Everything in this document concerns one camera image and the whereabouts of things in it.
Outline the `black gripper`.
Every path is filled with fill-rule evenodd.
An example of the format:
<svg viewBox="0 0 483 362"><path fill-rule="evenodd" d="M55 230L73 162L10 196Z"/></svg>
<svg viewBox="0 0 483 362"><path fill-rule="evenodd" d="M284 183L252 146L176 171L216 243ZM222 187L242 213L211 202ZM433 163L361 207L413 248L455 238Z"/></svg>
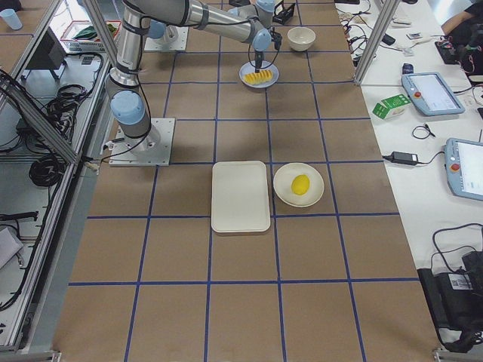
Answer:
<svg viewBox="0 0 483 362"><path fill-rule="evenodd" d="M255 50L254 70L259 72L263 66L263 52L271 45L277 52L280 51L282 36L278 32L258 32L253 39L253 49Z"/></svg>

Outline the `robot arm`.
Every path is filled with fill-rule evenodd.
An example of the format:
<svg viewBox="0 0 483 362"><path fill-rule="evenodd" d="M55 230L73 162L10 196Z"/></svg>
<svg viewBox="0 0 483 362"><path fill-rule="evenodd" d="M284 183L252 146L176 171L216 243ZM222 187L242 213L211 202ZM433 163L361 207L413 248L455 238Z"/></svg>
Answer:
<svg viewBox="0 0 483 362"><path fill-rule="evenodd" d="M274 11L274 1L255 1L229 11L200 1L126 1L116 62L106 80L106 92L112 113L124 133L127 151L147 161L161 149L161 135L151 119L138 77L153 20L167 26L204 30L251 45L255 61L250 78L259 81L267 74L263 70L263 53L277 41L277 33L270 29Z"/></svg>

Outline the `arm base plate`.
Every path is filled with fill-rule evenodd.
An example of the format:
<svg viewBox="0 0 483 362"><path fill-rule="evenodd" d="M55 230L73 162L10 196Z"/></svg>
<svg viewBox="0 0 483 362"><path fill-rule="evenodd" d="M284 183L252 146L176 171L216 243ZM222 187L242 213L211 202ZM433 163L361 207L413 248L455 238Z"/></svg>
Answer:
<svg viewBox="0 0 483 362"><path fill-rule="evenodd" d="M123 130L118 126L117 138L123 138L109 149L115 156L109 158L109 165L113 167L151 167L168 166L171 157L171 147L174 136L174 118L153 118L148 137L134 150L130 150L136 142L126 138Z"/></svg>
<svg viewBox="0 0 483 362"><path fill-rule="evenodd" d="M187 27L168 26L152 20L144 50L146 52L185 51L187 37Z"/></svg>

